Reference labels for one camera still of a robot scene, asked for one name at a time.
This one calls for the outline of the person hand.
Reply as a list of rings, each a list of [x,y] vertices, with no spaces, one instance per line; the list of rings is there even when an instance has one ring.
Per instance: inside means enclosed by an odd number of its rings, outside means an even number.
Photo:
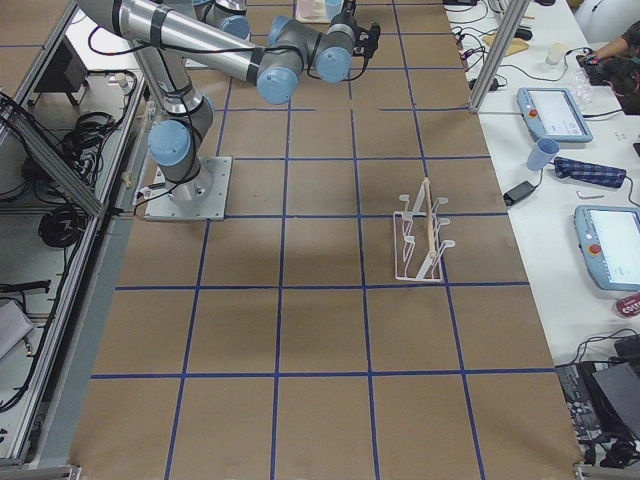
[[[596,51],[598,58],[606,59],[620,55],[626,50],[626,42],[619,38],[615,41],[609,42]]]

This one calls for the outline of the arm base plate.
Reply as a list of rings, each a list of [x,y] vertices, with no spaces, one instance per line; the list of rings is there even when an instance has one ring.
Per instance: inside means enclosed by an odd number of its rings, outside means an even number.
[[[173,187],[165,186],[164,174],[156,168],[154,182],[160,188],[150,193],[145,204],[144,219],[148,221],[199,221],[224,219],[231,177],[231,157],[201,157],[201,170],[192,181]]]

